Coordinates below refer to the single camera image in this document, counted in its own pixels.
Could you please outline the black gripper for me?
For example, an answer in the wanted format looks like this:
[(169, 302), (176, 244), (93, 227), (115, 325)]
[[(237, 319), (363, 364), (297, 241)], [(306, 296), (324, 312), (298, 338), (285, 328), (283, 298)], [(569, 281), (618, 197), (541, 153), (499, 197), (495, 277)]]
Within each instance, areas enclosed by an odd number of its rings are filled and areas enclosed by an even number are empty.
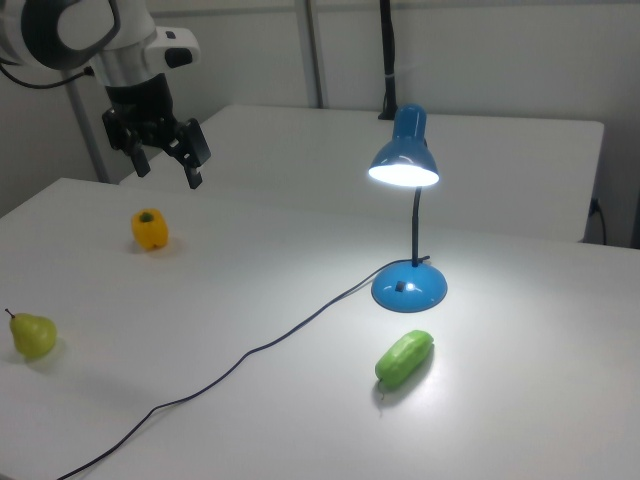
[(178, 161), (191, 189), (202, 183), (199, 169), (211, 157), (201, 126), (196, 119), (178, 122), (164, 74), (126, 87), (106, 87), (111, 108), (102, 121), (113, 150), (122, 151), (139, 177), (150, 172), (143, 146), (168, 146), (167, 153)]

